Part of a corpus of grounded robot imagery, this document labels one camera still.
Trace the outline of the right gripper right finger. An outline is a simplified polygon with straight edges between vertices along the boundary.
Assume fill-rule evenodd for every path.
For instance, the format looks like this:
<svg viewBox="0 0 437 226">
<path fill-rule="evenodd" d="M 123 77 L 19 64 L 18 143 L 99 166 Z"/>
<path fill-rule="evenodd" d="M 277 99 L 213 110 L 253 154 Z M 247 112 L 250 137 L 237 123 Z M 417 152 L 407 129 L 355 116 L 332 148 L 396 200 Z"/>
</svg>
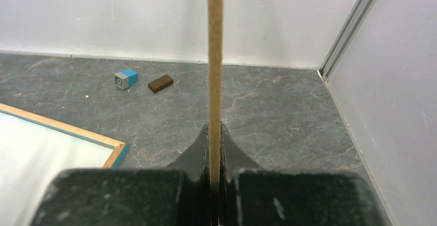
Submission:
<svg viewBox="0 0 437 226">
<path fill-rule="evenodd" d="M 221 126 L 222 225 L 385 225 L 371 186 L 345 170 L 264 169 Z"/>
</svg>

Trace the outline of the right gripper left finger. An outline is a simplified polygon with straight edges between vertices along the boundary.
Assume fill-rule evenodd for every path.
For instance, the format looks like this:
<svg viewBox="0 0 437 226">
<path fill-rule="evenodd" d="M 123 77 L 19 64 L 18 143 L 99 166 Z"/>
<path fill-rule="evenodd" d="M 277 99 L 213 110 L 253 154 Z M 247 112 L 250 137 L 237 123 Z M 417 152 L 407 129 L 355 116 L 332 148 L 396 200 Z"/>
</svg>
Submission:
<svg viewBox="0 0 437 226">
<path fill-rule="evenodd" d="M 209 225 L 207 133 L 167 167 L 62 171 L 31 225 Z"/>
</svg>

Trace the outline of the light wooden picture frame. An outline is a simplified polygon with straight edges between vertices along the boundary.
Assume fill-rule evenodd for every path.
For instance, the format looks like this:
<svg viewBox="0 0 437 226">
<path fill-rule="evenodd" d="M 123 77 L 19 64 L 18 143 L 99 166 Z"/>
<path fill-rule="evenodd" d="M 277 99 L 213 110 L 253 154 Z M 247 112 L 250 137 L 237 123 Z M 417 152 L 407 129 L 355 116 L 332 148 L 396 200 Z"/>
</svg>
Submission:
<svg viewBox="0 0 437 226">
<path fill-rule="evenodd" d="M 109 157 L 103 164 L 103 168 L 119 167 L 121 161 L 124 159 L 129 149 L 128 145 L 122 141 L 118 141 L 98 133 L 94 133 L 82 128 L 78 128 L 3 103 L 1 104 L 1 112 L 31 122 L 33 124 L 40 125 L 103 146 L 105 148 L 112 149 L 112 153 L 109 155 Z"/>
</svg>

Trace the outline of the brown cardboard backing board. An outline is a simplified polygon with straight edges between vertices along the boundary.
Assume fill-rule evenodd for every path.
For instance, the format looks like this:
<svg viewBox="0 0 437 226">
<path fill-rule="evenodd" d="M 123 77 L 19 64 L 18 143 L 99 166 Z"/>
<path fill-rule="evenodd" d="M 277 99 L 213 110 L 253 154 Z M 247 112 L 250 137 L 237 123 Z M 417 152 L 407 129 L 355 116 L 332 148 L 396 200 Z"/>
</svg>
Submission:
<svg viewBox="0 0 437 226">
<path fill-rule="evenodd" d="M 220 191 L 224 0 L 208 0 L 209 167 L 214 196 Z"/>
</svg>

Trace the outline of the colourful balloon photo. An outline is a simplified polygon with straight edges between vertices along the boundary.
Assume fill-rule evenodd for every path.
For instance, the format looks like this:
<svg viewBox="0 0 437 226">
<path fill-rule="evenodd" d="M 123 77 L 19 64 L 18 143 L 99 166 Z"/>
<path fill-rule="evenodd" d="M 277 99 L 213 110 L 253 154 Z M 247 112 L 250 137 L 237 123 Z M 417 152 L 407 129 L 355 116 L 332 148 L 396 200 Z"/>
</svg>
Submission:
<svg viewBox="0 0 437 226">
<path fill-rule="evenodd" d="M 2 113 L 1 225 L 28 225 L 60 171 L 102 167 L 111 153 L 111 148 Z"/>
</svg>

